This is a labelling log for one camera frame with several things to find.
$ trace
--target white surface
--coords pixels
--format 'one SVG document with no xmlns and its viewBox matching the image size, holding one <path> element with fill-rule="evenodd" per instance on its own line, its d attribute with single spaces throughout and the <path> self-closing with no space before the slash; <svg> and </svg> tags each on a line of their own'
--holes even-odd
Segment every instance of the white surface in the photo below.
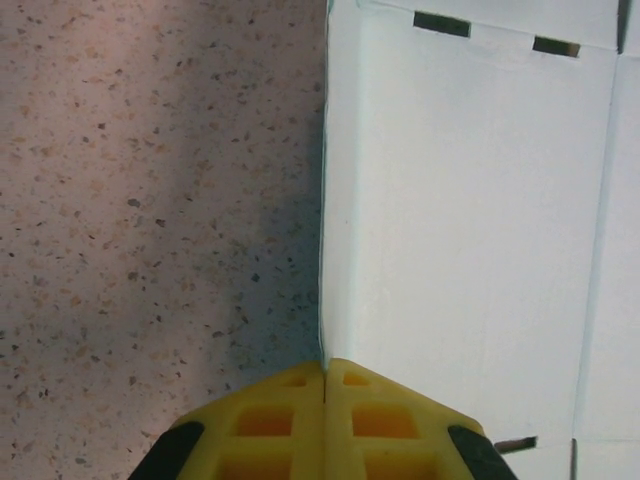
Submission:
<svg viewBox="0 0 640 480">
<path fill-rule="evenodd" d="M 359 0 L 615 48 L 618 0 Z"/>
<path fill-rule="evenodd" d="M 640 441 L 640 58 L 618 62 L 576 435 Z"/>
<path fill-rule="evenodd" d="M 330 18 L 325 356 L 495 440 L 566 445 L 615 52 L 412 21 L 349 1 Z"/>
<path fill-rule="evenodd" d="M 518 480 L 569 480 L 571 478 L 571 443 L 535 448 L 504 456 Z"/>
<path fill-rule="evenodd" d="M 640 442 L 585 443 L 578 447 L 579 480 L 636 480 L 638 472 Z"/>
</svg>

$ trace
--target rectangular slot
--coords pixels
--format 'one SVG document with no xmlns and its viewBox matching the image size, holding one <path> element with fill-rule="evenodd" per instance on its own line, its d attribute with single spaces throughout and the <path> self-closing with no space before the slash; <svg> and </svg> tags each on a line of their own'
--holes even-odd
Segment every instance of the rectangular slot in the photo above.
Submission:
<svg viewBox="0 0 640 480">
<path fill-rule="evenodd" d="M 291 454 L 269 453 L 257 455 L 226 455 L 214 477 L 217 480 L 289 480 Z"/>
<path fill-rule="evenodd" d="M 425 452 L 381 450 L 364 454 L 367 480 L 438 480 L 436 457 Z"/>
<path fill-rule="evenodd" d="M 554 40 L 553 38 L 536 36 L 533 41 L 533 49 L 536 52 L 548 53 L 550 55 L 577 58 L 580 52 L 580 45 L 577 43 L 563 42 L 562 40 Z"/>
<path fill-rule="evenodd" d="M 469 38 L 471 23 L 458 18 L 443 17 L 431 13 L 416 12 L 413 16 L 413 26 L 432 32 L 446 33 L 456 37 Z"/>
<path fill-rule="evenodd" d="M 353 435 L 378 438 L 419 438 L 409 409 L 388 403 L 361 403 L 351 412 Z"/>
<path fill-rule="evenodd" d="M 530 450 L 536 448 L 538 444 L 538 437 L 525 437 L 515 440 L 505 440 L 503 442 L 497 442 L 494 447 L 501 455 L 507 455 L 509 453 L 522 452 L 523 450 Z"/>
<path fill-rule="evenodd" d="M 292 425 L 292 407 L 261 405 L 244 409 L 233 433 L 238 437 L 288 437 Z"/>
</svg>

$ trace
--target floor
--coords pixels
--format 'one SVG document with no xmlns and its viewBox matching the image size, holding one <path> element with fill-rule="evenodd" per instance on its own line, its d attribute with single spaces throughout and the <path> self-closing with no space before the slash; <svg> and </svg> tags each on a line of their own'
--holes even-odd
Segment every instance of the floor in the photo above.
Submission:
<svg viewBox="0 0 640 480">
<path fill-rule="evenodd" d="M 0 12 L 2 470 L 125 479 L 180 414 L 319 356 L 325 4 Z"/>
</svg>

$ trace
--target cardboard box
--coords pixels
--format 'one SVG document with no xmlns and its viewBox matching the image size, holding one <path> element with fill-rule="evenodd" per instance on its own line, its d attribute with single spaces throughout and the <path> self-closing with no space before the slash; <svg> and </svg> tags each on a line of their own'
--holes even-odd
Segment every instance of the cardboard box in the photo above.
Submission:
<svg viewBox="0 0 640 480">
<path fill-rule="evenodd" d="M 576 407 L 582 480 L 640 472 L 640 5 L 618 59 Z"/>
<path fill-rule="evenodd" d="M 616 10 L 330 5 L 324 355 L 537 437 L 521 480 L 571 468 Z"/>
</svg>

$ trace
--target black rubber tip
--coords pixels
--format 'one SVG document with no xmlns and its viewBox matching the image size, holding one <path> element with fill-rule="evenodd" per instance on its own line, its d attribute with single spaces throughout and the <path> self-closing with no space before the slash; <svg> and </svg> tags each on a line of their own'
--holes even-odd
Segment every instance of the black rubber tip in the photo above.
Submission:
<svg viewBox="0 0 640 480">
<path fill-rule="evenodd" d="M 145 455 L 129 480 L 176 480 L 204 425 L 188 422 L 163 433 Z"/>
<path fill-rule="evenodd" d="M 458 425 L 449 436 L 475 480 L 518 480 L 488 438 Z"/>
</svg>

